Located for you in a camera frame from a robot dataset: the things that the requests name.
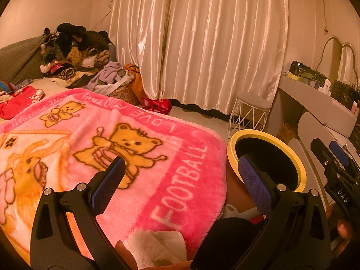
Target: floor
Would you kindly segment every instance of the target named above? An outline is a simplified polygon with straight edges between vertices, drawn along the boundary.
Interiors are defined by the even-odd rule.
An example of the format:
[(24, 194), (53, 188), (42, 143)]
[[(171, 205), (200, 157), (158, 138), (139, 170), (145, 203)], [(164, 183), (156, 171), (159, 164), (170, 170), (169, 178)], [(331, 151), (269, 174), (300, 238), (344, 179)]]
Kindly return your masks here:
[(226, 143), (228, 143), (229, 141), (229, 139), (226, 137), (226, 121), (199, 114), (198, 112), (185, 110), (177, 106), (172, 107), (169, 115), (178, 119), (201, 125), (203, 127), (207, 127), (217, 132)]

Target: purple garment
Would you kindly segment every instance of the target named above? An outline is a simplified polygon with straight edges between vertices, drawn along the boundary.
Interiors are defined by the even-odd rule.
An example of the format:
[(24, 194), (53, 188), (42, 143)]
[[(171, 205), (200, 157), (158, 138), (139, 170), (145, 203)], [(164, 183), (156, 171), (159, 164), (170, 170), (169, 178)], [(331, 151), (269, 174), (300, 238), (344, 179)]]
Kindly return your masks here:
[(96, 76), (90, 80), (86, 89), (94, 91), (98, 81), (104, 81), (107, 84), (112, 84), (118, 82), (121, 77), (118, 75), (118, 72), (123, 69), (121, 63), (118, 62), (109, 62)]

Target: silver bolt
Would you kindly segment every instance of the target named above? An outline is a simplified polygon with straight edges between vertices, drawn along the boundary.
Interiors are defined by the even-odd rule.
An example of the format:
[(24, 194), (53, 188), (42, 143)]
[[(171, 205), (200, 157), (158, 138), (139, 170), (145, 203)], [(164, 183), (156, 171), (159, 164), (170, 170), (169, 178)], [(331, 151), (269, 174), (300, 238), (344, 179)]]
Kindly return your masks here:
[(50, 195), (50, 193), (52, 192), (52, 190), (51, 190), (51, 188), (46, 188), (45, 190), (44, 190), (44, 195)]
[(286, 191), (286, 186), (283, 185), (283, 184), (278, 184), (278, 190), (279, 190), (280, 192), (284, 192), (284, 191)]
[(76, 189), (77, 189), (78, 191), (84, 191), (84, 190), (86, 189), (86, 184), (85, 184), (85, 183), (78, 184), (78, 185), (76, 186)]
[(314, 197), (319, 195), (319, 192), (316, 189), (312, 189), (310, 192)]

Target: blue gripper pad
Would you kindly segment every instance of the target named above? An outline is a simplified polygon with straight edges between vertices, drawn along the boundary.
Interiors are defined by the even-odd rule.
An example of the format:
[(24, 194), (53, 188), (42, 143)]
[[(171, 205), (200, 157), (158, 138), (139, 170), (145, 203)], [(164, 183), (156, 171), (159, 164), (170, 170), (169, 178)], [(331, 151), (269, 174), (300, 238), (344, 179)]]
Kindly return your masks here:
[(349, 165), (349, 157), (336, 141), (331, 141), (329, 148), (343, 166)]
[(97, 189), (91, 194), (90, 211), (93, 216), (103, 214), (117, 186), (125, 175), (125, 161), (116, 157), (105, 172), (106, 174)]
[(259, 212), (270, 217), (272, 212), (271, 194), (246, 157), (240, 157), (238, 170)]

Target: stool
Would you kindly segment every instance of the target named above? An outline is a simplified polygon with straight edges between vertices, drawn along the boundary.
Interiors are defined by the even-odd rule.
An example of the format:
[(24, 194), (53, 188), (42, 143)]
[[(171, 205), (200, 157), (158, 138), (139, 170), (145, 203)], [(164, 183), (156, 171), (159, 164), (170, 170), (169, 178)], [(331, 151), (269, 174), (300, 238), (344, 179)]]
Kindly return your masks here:
[[(246, 106), (249, 107), (250, 110), (246, 115), (244, 115), (244, 107)], [(231, 112), (229, 123), (226, 129), (227, 137), (230, 139), (234, 131), (246, 129), (250, 123), (252, 123), (252, 127), (249, 125), (249, 129), (260, 131), (264, 130), (270, 108), (271, 103), (261, 98), (260, 96), (248, 92), (238, 92), (236, 94), (235, 105), (233, 111)], [(262, 115), (255, 124), (255, 111), (257, 110), (262, 112)], [(245, 119), (247, 116), (252, 117), (252, 121), (249, 120), (245, 124)]]

